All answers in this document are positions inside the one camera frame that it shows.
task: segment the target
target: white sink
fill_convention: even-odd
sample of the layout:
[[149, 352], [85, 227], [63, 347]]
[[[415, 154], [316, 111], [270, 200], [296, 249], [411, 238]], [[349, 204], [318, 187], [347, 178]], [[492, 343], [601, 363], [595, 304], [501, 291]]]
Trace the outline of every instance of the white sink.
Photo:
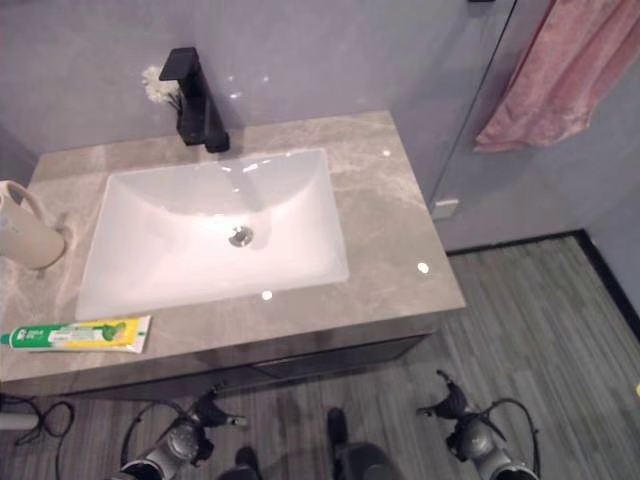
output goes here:
[[[247, 240], [234, 237], [241, 227], [253, 238], [234, 246]], [[324, 150], [118, 173], [107, 182], [76, 317], [268, 300], [348, 276]]]

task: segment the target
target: mug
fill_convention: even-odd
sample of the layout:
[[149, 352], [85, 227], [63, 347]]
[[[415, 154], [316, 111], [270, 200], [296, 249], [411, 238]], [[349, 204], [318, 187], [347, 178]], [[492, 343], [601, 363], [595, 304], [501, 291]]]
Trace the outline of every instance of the mug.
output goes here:
[[[11, 192], [21, 196], [33, 214], [18, 205]], [[42, 221], [36, 199], [19, 183], [0, 182], [0, 255], [39, 269], [60, 258], [64, 248], [62, 235]]]

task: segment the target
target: shoe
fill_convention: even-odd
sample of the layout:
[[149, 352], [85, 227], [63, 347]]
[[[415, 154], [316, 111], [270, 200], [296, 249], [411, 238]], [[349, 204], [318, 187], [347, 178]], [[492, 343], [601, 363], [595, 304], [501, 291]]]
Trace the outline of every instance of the shoe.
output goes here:
[[347, 418], [341, 408], [332, 408], [327, 414], [327, 432], [331, 447], [335, 451], [339, 445], [344, 445], [349, 441], [347, 431]]
[[253, 448], [242, 447], [236, 452], [236, 466], [250, 467], [256, 473], [258, 480], [262, 480], [262, 476], [260, 475], [260, 465], [258, 464], [258, 455], [256, 455]]

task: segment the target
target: marble countertop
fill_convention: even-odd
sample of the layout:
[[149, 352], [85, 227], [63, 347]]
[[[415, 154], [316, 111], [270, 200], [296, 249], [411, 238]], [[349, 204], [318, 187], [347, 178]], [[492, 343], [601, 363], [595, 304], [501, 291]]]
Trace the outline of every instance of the marble countertop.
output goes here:
[[[276, 292], [269, 302], [252, 295], [149, 312], [151, 333], [140, 355], [27, 353], [3, 347], [3, 388], [56, 378], [66, 381], [63, 391], [70, 391], [74, 385], [87, 387], [83, 375], [102, 378], [96, 385], [104, 386], [117, 384], [122, 376], [140, 381], [203, 371], [229, 364], [228, 358], [215, 353], [225, 347], [233, 347], [234, 356], [242, 358], [245, 347], [270, 340], [373, 326], [464, 306], [388, 112], [248, 127], [230, 135], [232, 149], [216, 155], [202, 147], [187, 148], [177, 136], [43, 155], [29, 190], [40, 198], [49, 223], [62, 229], [68, 250], [40, 272], [0, 260], [5, 272], [0, 292], [5, 306], [3, 331], [74, 321], [106, 181], [111, 173], [124, 170], [324, 148], [345, 238], [349, 279]], [[429, 266], [428, 274], [418, 270], [420, 262]], [[286, 353], [277, 345], [270, 348], [274, 358]]]

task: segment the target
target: black baseboard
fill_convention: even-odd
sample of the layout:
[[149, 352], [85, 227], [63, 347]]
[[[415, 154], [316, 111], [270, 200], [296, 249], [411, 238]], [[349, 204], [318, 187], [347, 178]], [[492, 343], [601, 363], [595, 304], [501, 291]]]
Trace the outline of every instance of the black baseboard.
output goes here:
[[540, 235], [538, 237], [523, 238], [521, 240], [511, 240], [509, 242], [492, 243], [489, 245], [480, 245], [479, 247], [461, 248], [459, 250], [447, 251], [447, 257], [455, 257], [456, 255], [466, 255], [467, 253], [484, 252], [493, 250], [494, 248], [517, 247], [518, 245], [526, 245], [527, 243], [541, 242], [543, 240], [554, 240], [556, 238], [566, 238], [579, 235], [584, 230], [570, 230], [567, 232], [551, 233], [549, 235]]
[[635, 335], [638, 342], [640, 342], [640, 316], [638, 316], [638, 312], [636, 312], [636, 310], [633, 308], [631, 301], [629, 301], [629, 297], [627, 297], [627, 294], [618, 283], [618, 280], [609, 268], [609, 265], [607, 265], [606, 260], [604, 259], [598, 248], [591, 241], [591, 238], [589, 237], [589, 234], [586, 232], [586, 230], [571, 230], [568, 232], [554, 233], [551, 235], [543, 235], [539, 237], [525, 238], [522, 240], [496, 243], [493, 245], [482, 245], [479, 247], [452, 250], [447, 252], [447, 256], [454, 257], [456, 255], [483, 252], [486, 250], [493, 250], [497, 248], [515, 247], [518, 245], [526, 245], [528, 243], [535, 243], [543, 240], [554, 240], [566, 237], [573, 237], [576, 239], [578, 245], [580, 245], [580, 248], [582, 248], [582, 251], [589, 260], [589, 263], [591, 263], [591, 266], [600, 277], [602, 284], [607, 289], [609, 296], [618, 307], [618, 310], [620, 310], [622, 317], [627, 322], [627, 325], [629, 325], [629, 328]]

